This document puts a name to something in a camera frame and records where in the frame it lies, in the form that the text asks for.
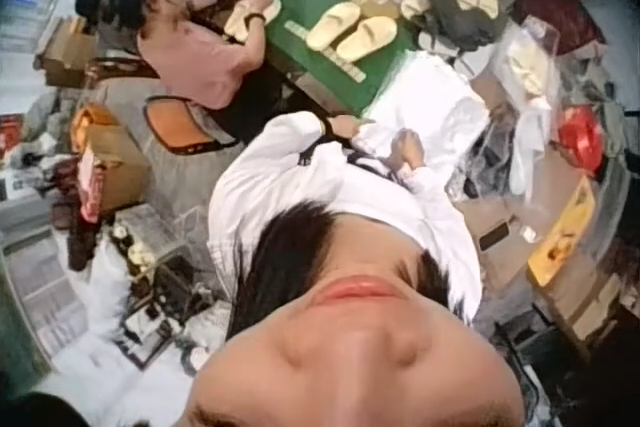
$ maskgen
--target cardboard box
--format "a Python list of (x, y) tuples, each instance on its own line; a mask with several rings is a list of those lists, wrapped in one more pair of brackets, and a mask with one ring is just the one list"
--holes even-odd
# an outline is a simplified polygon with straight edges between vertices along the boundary
[(600, 271), (590, 257), (578, 251), (546, 287), (537, 290), (556, 323), (588, 357), (584, 341), (605, 325), (620, 288), (616, 275)]
[(151, 165), (124, 127), (90, 126), (78, 169), (83, 216), (92, 222), (138, 203), (150, 175)]
[(34, 68), (44, 69), (47, 85), (81, 88), (84, 69), (97, 55), (96, 38), (83, 34), (84, 20), (60, 18), (44, 49), (36, 55)]
[[(478, 249), (485, 283), (491, 291), (505, 289), (527, 268), (529, 259), (544, 245), (583, 181), (580, 171), (549, 149), (535, 165), (530, 203), (516, 197), (491, 197), (456, 204), (477, 247), (480, 239), (497, 226), (509, 226), (505, 238), (484, 252)], [(531, 242), (532, 235), (538, 242)]]

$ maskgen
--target white fabric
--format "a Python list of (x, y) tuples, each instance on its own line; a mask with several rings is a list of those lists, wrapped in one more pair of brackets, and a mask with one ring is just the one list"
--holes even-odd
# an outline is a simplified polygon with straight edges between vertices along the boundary
[(440, 57), (407, 52), (393, 81), (367, 108), (363, 127), (353, 144), (379, 158), (391, 153), (397, 132), (417, 132), (425, 163), (435, 173), (432, 182), (446, 185), (455, 166), (489, 122), (482, 98), (468, 81)]
[[(422, 65), (430, 66), (430, 70), (410, 70), (420, 75), (421, 84), (405, 88), (429, 100), (410, 101), (401, 90), (399, 97), (381, 96), (368, 112), (380, 124), (377, 134), (386, 133), (387, 141), (398, 129), (411, 126), (427, 146), (433, 147), (433, 162), (428, 154), (426, 167), (406, 173), (404, 181), (410, 191), (349, 165), (336, 142), (320, 145), (311, 164), (299, 166), (299, 154), (322, 135), (321, 122), (309, 112), (272, 120), (222, 175), (209, 207), (208, 247), (227, 293), (232, 294), (235, 288), (237, 236), (250, 253), (262, 228), (277, 214), (303, 201), (317, 201), (333, 212), (381, 221), (410, 236), (449, 273), (451, 304), (463, 301), (465, 318), (474, 317), (482, 297), (480, 266), (464, 217), (449, 201), (444, 185), (459, 157), (482, 131), (487, 114), (479, 97), (450, 67), (445, 69), (445, 64), (433, 57), (424, 59)], [(394, 85), (387, 92), (393, 91)], [(416, 85), (421, 94), (416, 92)], [(428, 118), (424, 104), (430, 108)], [(474, 125), (475, 136), (468, 132), (462, 136), (465, 145), (455, 131), (442, 132), (452, 113), (459, 111), (483, 119)], [(452, 127), (463, 125), (454, 122)], [(381, 138), (379, 135), (376, 141), (381, 142)], [(384, 153), (385, 149), (379, 143), (375, 150)]]
[(115, 245), (103, 237), (91, 264), (89, 330), (105, 340), (115, 339), (120, 333), (120, 321), (127, 311), (131, 277), (127, 262)]

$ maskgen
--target orange chair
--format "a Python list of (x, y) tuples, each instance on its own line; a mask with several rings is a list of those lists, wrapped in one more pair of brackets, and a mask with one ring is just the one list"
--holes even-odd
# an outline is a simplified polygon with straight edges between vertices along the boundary
[(238, 145), (234, 140), (222, 144), (200, 127), (182, 97), (154, 96), (147, 99), (144, 116), (151, 131), (169, 152), (175, 155), (197, 155), (217, 152)]

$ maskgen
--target black strap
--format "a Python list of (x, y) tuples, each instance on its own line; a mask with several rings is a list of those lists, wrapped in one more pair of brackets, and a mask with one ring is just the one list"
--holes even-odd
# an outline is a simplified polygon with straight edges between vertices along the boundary
[(262, 19), (262, 22), (264, 22), (265, 24), (267, 23), (267, 19), (265, 18), (264, 15), (258, 13), (258, 12), (252, 12), (251, 14), (247, 15), (244, 18), (244, 25), (247, 28), (247, 30), (249, 30), (249, 24), (251, 24), (251, 21), (253, 19)]

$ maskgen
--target plastic bag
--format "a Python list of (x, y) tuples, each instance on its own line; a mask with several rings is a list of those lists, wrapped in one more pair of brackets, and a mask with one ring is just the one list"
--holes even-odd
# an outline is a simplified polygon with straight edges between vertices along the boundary
[(507, 100), (519, 114), (511, 152), (509, 191), (524, 196), (527, 202), (533, 195), (534, 164), (544, 156), (549, 140), (557, 137), (558, 41), (558, 31), (534, 17), (528, 17), (522, 26), (510, 23), (490, 64)]
[(115, 340), (127, 313), (131, 277), (127, 262), (115, 245), (103, 237), (98, 245), (89, 280), (89, 331), (105, 340)]

